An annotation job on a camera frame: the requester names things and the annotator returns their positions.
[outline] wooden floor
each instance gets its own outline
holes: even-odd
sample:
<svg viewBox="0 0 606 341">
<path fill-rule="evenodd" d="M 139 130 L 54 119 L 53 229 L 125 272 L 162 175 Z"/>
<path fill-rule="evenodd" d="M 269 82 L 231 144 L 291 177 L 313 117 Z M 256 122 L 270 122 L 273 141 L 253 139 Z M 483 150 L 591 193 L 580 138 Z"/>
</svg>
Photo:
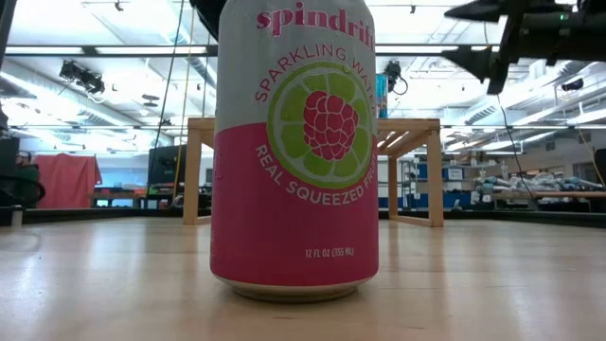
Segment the wooden floor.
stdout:
<svg viewBox="0 0 606 341">
<path fill-rule="evenodd" d="M 0 340 L 605 340 L 606 229 L 381 222 L 381 269 L 347 298 L 239 297 L 209 226 L 129 219 L 0 232 Z"/>
</svg>

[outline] spindrift can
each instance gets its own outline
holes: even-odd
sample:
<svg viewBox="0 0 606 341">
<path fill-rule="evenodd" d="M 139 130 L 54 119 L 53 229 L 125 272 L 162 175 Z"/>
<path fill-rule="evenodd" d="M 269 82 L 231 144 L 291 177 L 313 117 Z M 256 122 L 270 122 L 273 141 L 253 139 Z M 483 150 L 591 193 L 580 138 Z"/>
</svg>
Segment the spindrift can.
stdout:
<svg viewBox="0 0 606 341">
<path fill-rule="evenodd" d="M 374 24 L 364 0 L 229 0 L 212 272 L 243 295 L 344 296 L 378 269 Z"/>
</svg>

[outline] red cloth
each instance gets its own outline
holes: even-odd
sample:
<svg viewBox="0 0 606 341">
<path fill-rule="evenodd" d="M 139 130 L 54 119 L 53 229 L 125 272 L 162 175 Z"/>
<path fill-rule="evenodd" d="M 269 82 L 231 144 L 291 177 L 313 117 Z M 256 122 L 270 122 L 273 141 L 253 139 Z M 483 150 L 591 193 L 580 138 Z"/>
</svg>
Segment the red cloth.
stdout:
<svg viewBox="0 0 606 341">
<path fill-rule="evenodd" d="M 46 189 L 38 208 L 90 208 L 90 195 L 101 183 L 97 159 L 94 156 L 68 154 L 36 157 L 40 168 L 40 183 Z"/>
</svg>

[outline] lime slice graphic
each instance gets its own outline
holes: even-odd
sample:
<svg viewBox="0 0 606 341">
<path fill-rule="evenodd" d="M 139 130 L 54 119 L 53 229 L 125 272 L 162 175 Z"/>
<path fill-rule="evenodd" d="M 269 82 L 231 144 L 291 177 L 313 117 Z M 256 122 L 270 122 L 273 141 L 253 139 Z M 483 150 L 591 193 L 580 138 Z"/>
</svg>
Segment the lime slice graphic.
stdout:
<svg viewBox="0 0 606 341">
<path fill-rule="evenodd" d="M 301 181 L 347 188 L 362 179 L 372 157 L 370 103 L 362 82 L 337 63 L 313 63 L 285 80 L 267 122 L 272 150 Z"/>
</svg>

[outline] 12 fl oz text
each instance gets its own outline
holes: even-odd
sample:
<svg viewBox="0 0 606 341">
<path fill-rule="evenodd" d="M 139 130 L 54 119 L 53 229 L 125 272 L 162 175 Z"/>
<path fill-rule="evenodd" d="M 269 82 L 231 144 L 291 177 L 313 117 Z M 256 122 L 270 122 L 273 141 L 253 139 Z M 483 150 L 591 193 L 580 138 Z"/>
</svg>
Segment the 12 fl oz text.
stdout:
<svg viewBox="0 0 606 341">
<path fill-rule="evenodd" d="M 305 258 L 309 259 L 353 257 L 353 254 L 353 247 L 334 247 L 325 249 L 305 250 Z"/>
</svg>

